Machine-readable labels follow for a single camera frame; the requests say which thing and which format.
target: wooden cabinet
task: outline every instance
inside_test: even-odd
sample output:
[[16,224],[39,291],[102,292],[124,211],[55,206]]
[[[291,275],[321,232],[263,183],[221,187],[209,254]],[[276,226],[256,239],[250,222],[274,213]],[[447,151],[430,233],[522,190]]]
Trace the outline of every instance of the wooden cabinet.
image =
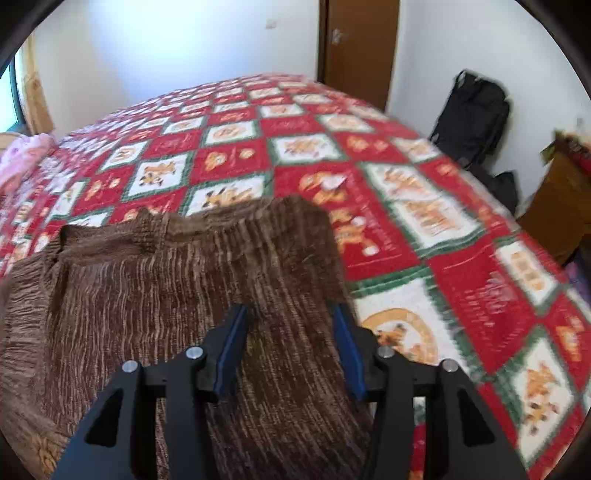
[[591,233],[591,180],[568,156],[557,153],[530,207],[517,221],[564,264]]

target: black backpack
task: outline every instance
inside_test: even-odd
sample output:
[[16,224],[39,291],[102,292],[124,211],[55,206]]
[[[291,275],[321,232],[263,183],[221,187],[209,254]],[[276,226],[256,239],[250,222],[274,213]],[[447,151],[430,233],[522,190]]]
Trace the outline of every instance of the black backpack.
[[511,112],[505,90],[462,71],[431,134],[431,142],[471,172],[511,213],[518,204],[513,172],[492,177],[481,165],[495,152]]

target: pink blanket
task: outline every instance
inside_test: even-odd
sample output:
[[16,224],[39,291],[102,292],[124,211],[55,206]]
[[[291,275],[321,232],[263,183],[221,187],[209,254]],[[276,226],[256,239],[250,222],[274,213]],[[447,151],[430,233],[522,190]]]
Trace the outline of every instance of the pink blanket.
[[0,194],[14,192],[55,148],[56,141],[48,134],[22,136],[12,142],[0,159]]

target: red and white checkered quilt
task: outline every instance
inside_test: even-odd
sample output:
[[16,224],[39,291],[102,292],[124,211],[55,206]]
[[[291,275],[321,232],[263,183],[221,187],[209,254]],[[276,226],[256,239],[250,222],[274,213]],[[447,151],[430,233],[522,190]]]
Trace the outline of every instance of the red and white checkered quilt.
[[[454,358],[532,479],[591,405],[591,311],[506,210],[427,140],[300,76],[177,90],[73,132],[1,212],[0,273],[67,223],[184,215],[297,193],[330,213],[362,325],[411,359]],[[415,458],[424,406],[415,402]]]

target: window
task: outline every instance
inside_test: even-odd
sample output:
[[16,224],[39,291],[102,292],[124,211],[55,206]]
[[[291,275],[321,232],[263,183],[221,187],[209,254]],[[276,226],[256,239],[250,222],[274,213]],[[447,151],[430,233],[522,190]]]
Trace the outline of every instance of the window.
[[7,130],[21,131],[24,127],[21,104],[18,100],[15,61],[0,77],[0,132]]

